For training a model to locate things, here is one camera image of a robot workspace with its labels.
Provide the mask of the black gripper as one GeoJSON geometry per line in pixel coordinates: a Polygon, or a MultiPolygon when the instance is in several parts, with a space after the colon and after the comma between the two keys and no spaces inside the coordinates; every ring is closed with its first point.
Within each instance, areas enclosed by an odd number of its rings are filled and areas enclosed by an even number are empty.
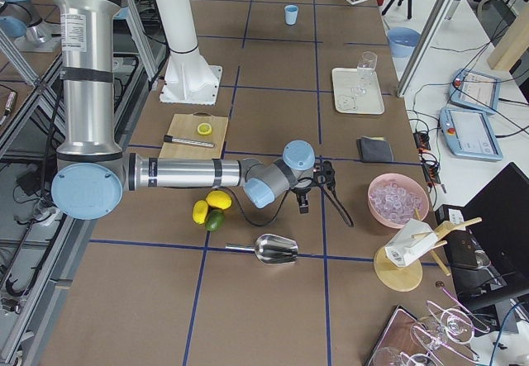
{"type": "Polygon", "coordinates": [[[300,179],[298,184],[291,189],[291,191],[298,196],[298,208],[301,214],[306,214],[309,212],[307,194],[312,190],[313,187],[314,182],[312,179],[300,179]]]}

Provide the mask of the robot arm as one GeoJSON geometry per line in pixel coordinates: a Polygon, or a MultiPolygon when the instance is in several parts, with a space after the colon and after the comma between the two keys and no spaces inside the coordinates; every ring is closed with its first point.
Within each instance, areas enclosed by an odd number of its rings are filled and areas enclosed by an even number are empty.
{"type": "Polygon", "coordinates": [[[23,52],[52,53],[61,42],[60,25],[45,21],[32,0],[1,0],[1,30],[23,52]]]}
{"type": "Polygon", "coordinates": [[[240,186],[256,207],[307,183],[312,146],[289,142],[272,164],[255,159],[145,159],[115,140],[113,20],[122,0],[53,0],[60,9],[65,139],[51,194],[68,216],[93,220],[138,188],[240,186]]]}

